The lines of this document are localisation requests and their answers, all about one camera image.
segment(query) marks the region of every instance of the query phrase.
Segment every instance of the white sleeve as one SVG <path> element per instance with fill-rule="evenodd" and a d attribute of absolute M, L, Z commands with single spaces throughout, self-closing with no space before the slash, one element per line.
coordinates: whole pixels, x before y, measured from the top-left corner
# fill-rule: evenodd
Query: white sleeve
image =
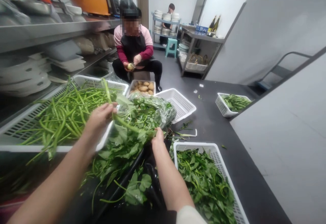
<path fill-rule="evenodd" d="M 177 213 L 176 224 L 207 224 L 207 223 L 194 207 L 184 206 Z"/>

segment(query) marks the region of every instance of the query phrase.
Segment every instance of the black hair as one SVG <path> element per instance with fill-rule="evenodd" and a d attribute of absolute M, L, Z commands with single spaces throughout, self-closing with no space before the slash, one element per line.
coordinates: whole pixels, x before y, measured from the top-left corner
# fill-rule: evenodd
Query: black hair
<path fill-rule="evenodd" d="M 174 9 L 176 8 L 176 6 L 175 6 L 173 3 L 171 3 L 171 4 L 169 5 L 169 8 L 171 8 L 172 10 L 174 10 Z"/>
<path fill-rule="evenodd" d="M 120 17 L 130 20 L 141 18 L 142 12 L 132 0 L 120 0 Z"/>

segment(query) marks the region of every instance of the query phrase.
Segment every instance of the red sleeve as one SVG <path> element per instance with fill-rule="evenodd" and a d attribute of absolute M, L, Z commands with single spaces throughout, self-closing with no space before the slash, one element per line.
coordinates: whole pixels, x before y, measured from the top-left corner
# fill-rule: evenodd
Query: red sleeve
<path fill-rule="evenodd" d="M 122 63 L 128 62 L 126 54 L 123 52 L 122 46 L 117 46 L 116 51 L 118 53 L 118 57 Z"/>
<path fill-rule="evenodd" d="M 142 56 L 142 60 L 150 59 L 153 55 L 153 46 L 146 46 L 146 50 L 139 54 Z"/>

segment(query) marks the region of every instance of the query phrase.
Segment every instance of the woman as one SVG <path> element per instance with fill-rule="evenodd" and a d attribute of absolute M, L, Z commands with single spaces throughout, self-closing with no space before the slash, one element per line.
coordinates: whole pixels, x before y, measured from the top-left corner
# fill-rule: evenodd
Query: woman
<path fill-rule="evenodd" d="M 162 91 L 160 86 L 162 63 L 152 58 L 153 41 L 149 30 L 139 24 L 141 11 L 132 0 L 120 1 L 120 17 L 122 24 L 114 30 L 114 41 L 120 60 L 112 64 L 116 75 L 129 82 L 128 72 L 149 71 L 155 74 L 156 91 Z M 127 68 L 129 63 L 135 69 Z"/>
<path fill-rule="evenodd" d="M 169 5 L 169 11 L 167 13 L 172 14 L 174 12 L 175 8 L 176 7 L 174 6 L 174 4 L 171 3 Z M 166 28 L 166 29 L 172 29 L 172 24 L 169 24 L 169 23 L 162 23 L 162 26 L 163 26 L 163 28 Z M 168 37 L 160 36 L 160 44 L 163 45 L 164 47 L 166 47 L 167 39 L 168 39 Z"/>

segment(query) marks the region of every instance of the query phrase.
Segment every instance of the wine bottle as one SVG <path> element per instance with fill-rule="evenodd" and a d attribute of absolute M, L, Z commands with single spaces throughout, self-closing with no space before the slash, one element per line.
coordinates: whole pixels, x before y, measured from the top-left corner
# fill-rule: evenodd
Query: wine bottle
<path fill-rule="evenodd" d="M 218 17 L 216 23 L 214 24 L 213 33 L 216 33 L 216 31 L 217 31 L 218 23 L 220 22 L 220 18 L 221 18 L 221 15 Z"/>
<path fill-rule="evenodd" d="M 212 32 L 212 29 L 214 28 L 215 19 L 216 19 L 216 15 L 213 19 L 213 22 L 210 24 L 210 27 L 208 28 L 208 32 Z"/>

